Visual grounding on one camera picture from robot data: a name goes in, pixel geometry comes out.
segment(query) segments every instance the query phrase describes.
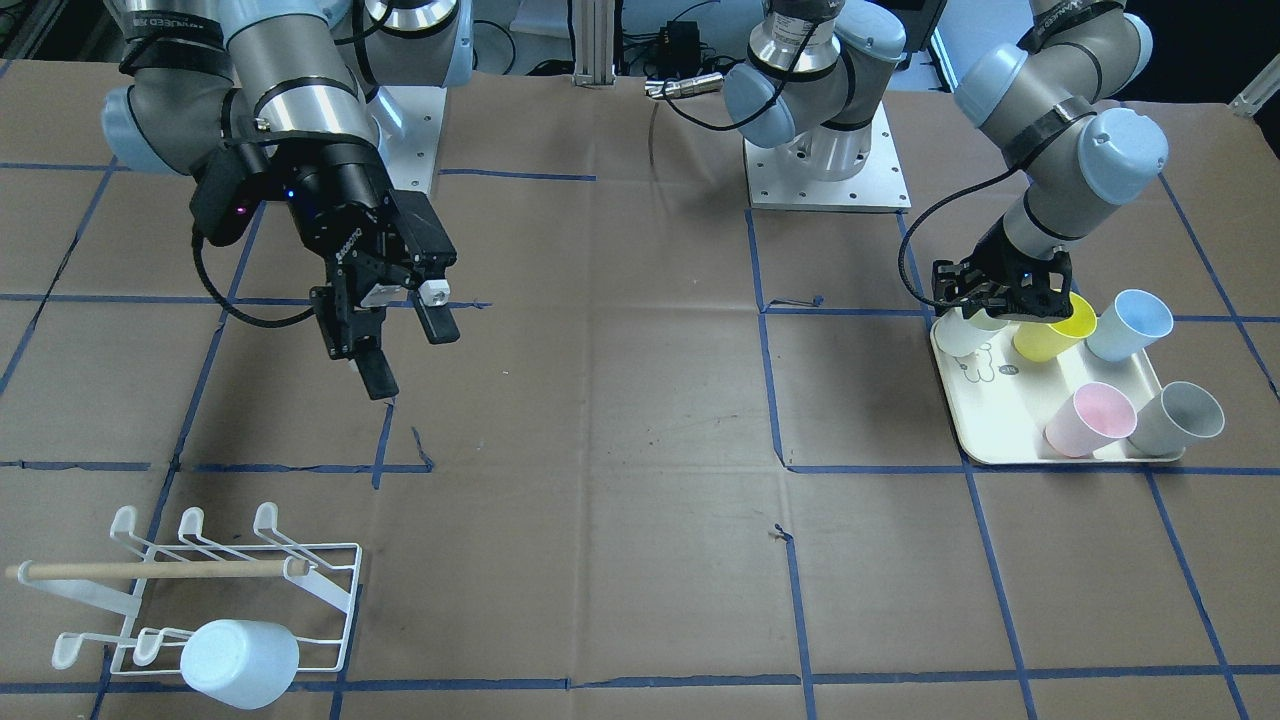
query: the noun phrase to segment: tray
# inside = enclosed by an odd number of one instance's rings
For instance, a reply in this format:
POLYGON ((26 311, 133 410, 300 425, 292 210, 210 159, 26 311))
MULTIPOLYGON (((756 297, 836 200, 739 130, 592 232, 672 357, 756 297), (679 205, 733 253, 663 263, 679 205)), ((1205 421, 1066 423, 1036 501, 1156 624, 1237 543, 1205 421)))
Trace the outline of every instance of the tray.
POLYGON ((1140 410, 1162 386, 1146 351, 1121 363, 1107 363, 1080 342, 1048 363, 1032 363, 1014 350, 1016 331, 1018 323, 1011 323, 968 357, 942 352, 929 333, 960 447, 975 462, 1096 465, 1172 462, 1181 457, 1181 452, 1146 455, 1124 439, 1084 457, 1060 455, 1044 439, 1044 425, 1076 388, 1088 382, 1115 386, 1134 410, 1140 410))

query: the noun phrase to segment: blue cup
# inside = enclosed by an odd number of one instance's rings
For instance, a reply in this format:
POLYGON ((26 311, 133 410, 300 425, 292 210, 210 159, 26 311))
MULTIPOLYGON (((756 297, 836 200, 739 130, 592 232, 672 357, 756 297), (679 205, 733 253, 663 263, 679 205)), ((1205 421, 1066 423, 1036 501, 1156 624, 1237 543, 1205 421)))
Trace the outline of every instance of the blue cup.
POLYGON ((1174 314, 1144 290, 1125 290, 1098 318, 1098 329, 1084 341, 1098 357, 1119 363, 1174 329, 1174 314))

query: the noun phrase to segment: cup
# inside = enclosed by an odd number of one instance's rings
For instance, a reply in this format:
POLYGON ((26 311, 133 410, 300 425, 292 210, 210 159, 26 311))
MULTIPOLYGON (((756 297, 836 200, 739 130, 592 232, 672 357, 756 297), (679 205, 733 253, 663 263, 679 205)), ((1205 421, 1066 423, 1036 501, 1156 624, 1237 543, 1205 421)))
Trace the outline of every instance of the cup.
POLYGON ((1084 345, 1098 357, 1119 363, 1172 329, 1174 314, 1158 297, 1144 290, 1124 290, 1084 345))
POLYGON ((1174 455, 1217 437, 1225 427, 1217 400, 1198 384, 1179 380, 1165 386, 1138 413, 1138 429, 1129 442, 1148 455, 1174 455))
POLYGON ((1068 457, 1084 457, 1129 437, 1138 423, 1133 404, 1107 383, 1085 383, 1044 427, 1044 439, 1068 457))
POLYGON ((298 639, 274 623, 214 620, 187 639, 178 667, 192 689, 257 710, 289 689, 298 673, 298 639))
POLYGON ((1098 327, 1093 306, 1071 293, 1071 316, 1056 323, 1023 323, 1014 333, 1014 347, 1033 363, 1047 363, 1061 355, 1098 327))
POLYGON ((952 357, 964 357, 996 337, 1007 324, 1009 320, 992 318, 986 310, 978 310, 966 320, 963 310, 952 307, 934 325, 933 340, 942 352, 952 357))

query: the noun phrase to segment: light blue joint cap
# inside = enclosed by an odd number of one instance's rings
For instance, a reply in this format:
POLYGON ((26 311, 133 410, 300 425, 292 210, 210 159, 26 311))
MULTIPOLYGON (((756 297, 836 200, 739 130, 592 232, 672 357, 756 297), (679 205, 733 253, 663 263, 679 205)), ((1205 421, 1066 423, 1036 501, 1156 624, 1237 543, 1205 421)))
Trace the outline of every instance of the light blue joint cap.
POLYGON ((142 173, 180 174, 170 168, 142 136, 133 110, 129 109, 129 88, 116 87, 106 94, 102 104, 102 136, 111 152, 129 169, 142 173))
POLYGON ((906 28, 897 15, 868 3, 852 0, 836 18, 836 36, 864 55, 886 63, 897 63, 906 49, 906 28))
POLYGON ((973 127, 982 127, 1014 86, 1029 55, 1025 50, 1001 42, 982 56, 956 88, 956 105, 973 127))
POLYGON ((449 69, 444 73, 442 87, 471 82, 471 0, 458 3, 458 17, 453 22, 458 23, 458 33, 453 38, 453 56, 449 58, 449 69))
POLYGON ((1169 161, 1169 140, 1155 120, 1128 108, 1093 118, 1076 146, 1080 170, 1098 197, 1111 205, 1133 201, 1169 161))
POLYGON ((352 0, 316 0, 316 3, 320 5, 320 14, 329 23, 329 29, 333 29, 351 12, 352 0))
MULTIPOLYGON (((754 115, 777 90, 764 73, 745 64, 733 65, 724 76, 724 108, 735 123, 754 115)), ((777 147, 796 138, 796 122, 786 100, 778 97, 763 115, 739 128, 751 145, 777 147)))
POLYGON ((223 0, 218 4, 218 15, 223 45, 229 45, 237 32, 282 15, 315 15, 329 22, 316 0, 223 0))
POLYGON ((1124 85, 1129 85, 1133 82, 1133 78, 1138 77, 1142 70, 1147 69, 1147 63, 1151 61, 1151 49, 1155 47, 1156 41, 1151 37, 1151 28, 1147 27, 1147 23, 1142 22, 1142 18, 1125 13, 1124 19, 1129 20, 1133 29, 1138 31, 1138 64, 1134 65, 1129 79, 1124 81, 1124 85))

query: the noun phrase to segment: wooden stick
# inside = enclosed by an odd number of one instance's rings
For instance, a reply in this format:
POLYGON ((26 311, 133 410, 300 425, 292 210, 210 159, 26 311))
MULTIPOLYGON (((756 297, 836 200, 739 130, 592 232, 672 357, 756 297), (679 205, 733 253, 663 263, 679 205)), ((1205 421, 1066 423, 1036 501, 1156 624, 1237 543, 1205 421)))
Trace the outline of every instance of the wooden stick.
MULTIPOLYGON (((5 568, 5 578, 15 579, 20 565, 5 568)), ((138 578, 278 578, 306 575, 306 560, 196 560, 191 562, 32 562, 28 580, 131 580, 138 578)))

